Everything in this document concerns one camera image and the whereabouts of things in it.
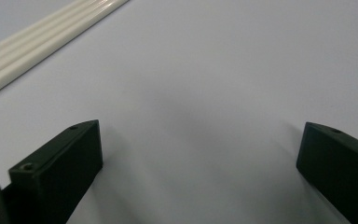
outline white table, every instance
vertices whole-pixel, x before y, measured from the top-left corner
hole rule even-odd
[[[0,0],[0,40],[70,2]],[[296,156],[306,121],[358,138],[358,1],[131,0],[0,91],[0,186],[90,119],[68,223],[349,223]]]

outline white trim piece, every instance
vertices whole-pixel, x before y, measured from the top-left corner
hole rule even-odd
[[[75,1],[0,42],[0,90],[128,1]]]

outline white plastic strip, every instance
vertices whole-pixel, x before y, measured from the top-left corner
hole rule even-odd
[[[75,1],[0,43],[0,90],[129,0]]]

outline ridged white strip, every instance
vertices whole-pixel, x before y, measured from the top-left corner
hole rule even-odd
[[[68,6],[53,14],[59,17],[67,18],[64,14],[72,13],[73,15],[76,14],[74,16],[76,19],[68,20],[65,24],[61,24],[60,27],[48,30],[44,35],[36,35],[34,40],[31,41],[32,45],[27,43],[24,48],[21,47],[21,50],[11,51],[9,53],[10,55],[5,59],[0,67],[0,89],[127,1],[128,0],[88,1],[86,3],[87,7],[81,9],[81,12],[74,12],[73,10],[70,10]],[[80,1],[76,1],[70,6],[77,7],[77,9],[78,7],[84,6],[84,1],[79,2]],[[53,18],[53,16],[49,16],[48,18],[49,20],[44,20],[43,22],[40,22],[39,25],[45,26],[49,25],[52,21],[57,21]],[[31,27],[27,29],[25,34],[15,35],[14,37],[10,37],[9,41],[1,42],[0,45],[3,44],[5,46],[0,47],[0,50],[4,50],[4,48],[7,48],[12,44],[16,44],[17,41],[22,38],[26,38],[27,35],[31,35],[39,30],[37,27],[33,27],[33,29],[30,29]]]
[[[15,35],[16,38],[9,38],[10,41],[6,41],[4,44],[0,44],[0,68],[2,69],[5,64],[13,62],[16,57],[20,57],[24,51],[29,50],[32,45],[40,45],[46,42],[46,39],[51,38],[57,34],[64,26],[69,26],[71,23],[68,21],[73,18],[81,18],[82,12],[90,7],[90,4],[94,1],[83,1],[81,4],[77,4],[69,10],[65,10],[57,17],[50,18],[46,22],[42,22],[41,25],[34,26],[33,29],[26,29],[28,31],[20,32],[21,35]]]

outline screw hole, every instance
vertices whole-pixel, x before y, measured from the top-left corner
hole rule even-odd
[[[342,131],[337,130],[337,129],[331,129],[331,131],[332,131],[333,133],[342,133]]]
[[[28,163],[23,164],[20,167],[20,169],[22,169],[24,171],[30,171],[30,170],[34,169],[34,165],[32,163],[28,162]]]

